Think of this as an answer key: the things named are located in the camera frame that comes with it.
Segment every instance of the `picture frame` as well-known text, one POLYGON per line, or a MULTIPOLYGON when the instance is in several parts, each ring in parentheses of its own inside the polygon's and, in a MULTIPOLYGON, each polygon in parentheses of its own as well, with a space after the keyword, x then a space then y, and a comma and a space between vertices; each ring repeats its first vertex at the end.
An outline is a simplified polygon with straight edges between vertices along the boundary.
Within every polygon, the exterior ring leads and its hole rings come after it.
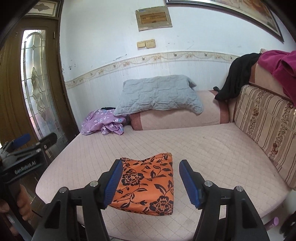
POLYGON ((281 42, 284 42, 281 30, 271 10, 260 0, 165 0, 171 4, 191 4, 215 8, 231 13, 261 27, 281 42))
POLYGON ((167 6, 143 8, 135 13, 139 31, 172 27, 167 6))

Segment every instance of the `orange floral cloth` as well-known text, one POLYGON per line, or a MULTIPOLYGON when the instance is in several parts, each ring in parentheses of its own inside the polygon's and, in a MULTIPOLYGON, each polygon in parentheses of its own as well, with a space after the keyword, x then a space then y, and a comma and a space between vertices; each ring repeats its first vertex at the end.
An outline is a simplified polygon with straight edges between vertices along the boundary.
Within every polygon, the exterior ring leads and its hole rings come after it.
POLYGON ((154 216, 173 213, 174 180, 171 153, 142 161, 122 157, 123 173, 110 206, 154 216))

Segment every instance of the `white wall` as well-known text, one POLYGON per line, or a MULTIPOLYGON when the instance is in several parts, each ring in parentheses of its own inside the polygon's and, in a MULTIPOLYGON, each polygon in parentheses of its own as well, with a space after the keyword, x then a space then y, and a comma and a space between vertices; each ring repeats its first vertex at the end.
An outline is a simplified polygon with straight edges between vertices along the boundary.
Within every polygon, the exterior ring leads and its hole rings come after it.
MULTIPOLYGON (((164 0, 65 0, 60 29, 65 81, 106 64, 154 53, 209 51, 241 56, 258 53, 261 48, 296 49, 296 43, 278 18, 284 43, 244 19, 192 6, 169 7, 172 28, 139 32, 135 11, 162 5, 164 0), (156 40, 156 48, 137 50, 136 42, 152 38, 156 40)), ((80 128, 90 111, 117 105, 122 83, 127 79, 185 74, 200 90, 221 88, 229 65, 210 61, 151 64, 92 79, 68 89, 67 93, 80 128)))
POLYGON ((164 0, 65 0, 60 34, 65 81, 116 59, 151 53, 196 50, 243 55, 261 48, 296 49, 278 18, 284 43, 244 19, 198 7, 169 7, 172 28, 139 32, 135 10, 162 5, 164 0), (137 41, 152 38, 155 49, 137 50, 137 41))

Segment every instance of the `wall switch plate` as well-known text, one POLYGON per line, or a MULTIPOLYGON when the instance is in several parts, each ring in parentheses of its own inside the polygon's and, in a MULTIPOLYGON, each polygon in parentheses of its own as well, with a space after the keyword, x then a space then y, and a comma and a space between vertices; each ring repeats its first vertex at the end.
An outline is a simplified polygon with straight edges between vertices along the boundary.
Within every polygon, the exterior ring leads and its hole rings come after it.
POLYGON ((146 40, 145 41, 145 44, 146 44, 146 48, 147 49, 151 49, 151 48, 155 48, 156 47, 155 39, 146 40))
POLYGON ((138 49, 142 49, 146 47, 145 41, 137 42, 138 49))

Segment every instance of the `stained glass window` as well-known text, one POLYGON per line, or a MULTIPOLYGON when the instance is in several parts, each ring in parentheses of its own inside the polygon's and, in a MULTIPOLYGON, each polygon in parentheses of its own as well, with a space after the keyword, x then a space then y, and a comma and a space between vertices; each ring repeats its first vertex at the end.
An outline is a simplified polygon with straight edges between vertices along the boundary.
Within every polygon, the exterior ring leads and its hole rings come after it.
POLYGON ((39 1, 26 15, 43 15, 56 17, 59 10, 59 1, 39 1))
POLYGON ((55 158, 67 145, 49 88, 45 58, 46 30, 25 30, 21 49, 21 79, 31 123, 39 139, 54 132, 58 141, 50 148, 55 158))

